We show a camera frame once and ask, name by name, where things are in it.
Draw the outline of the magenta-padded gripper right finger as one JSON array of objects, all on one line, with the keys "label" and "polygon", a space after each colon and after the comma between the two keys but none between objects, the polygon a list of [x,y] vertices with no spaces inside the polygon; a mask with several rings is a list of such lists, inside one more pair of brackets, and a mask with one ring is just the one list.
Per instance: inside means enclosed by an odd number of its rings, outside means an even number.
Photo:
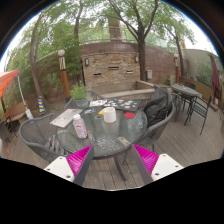
[{"label": "magenta-padded gripper right finger", "polygon": [[168,154],[156,154],[141,146],[132,145],[131,154],[145,185],[183,169]]}]

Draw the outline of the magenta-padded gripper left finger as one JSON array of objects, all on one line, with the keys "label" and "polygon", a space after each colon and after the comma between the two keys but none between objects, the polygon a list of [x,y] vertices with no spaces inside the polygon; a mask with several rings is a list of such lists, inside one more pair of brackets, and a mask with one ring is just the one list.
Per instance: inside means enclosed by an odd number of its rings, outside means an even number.
[{"label": "magenta-padded gripper left finger", "polygon": [[45,171],[82,186],[93,157],[94,147],[89,145],[68,157],[59,156]]}]

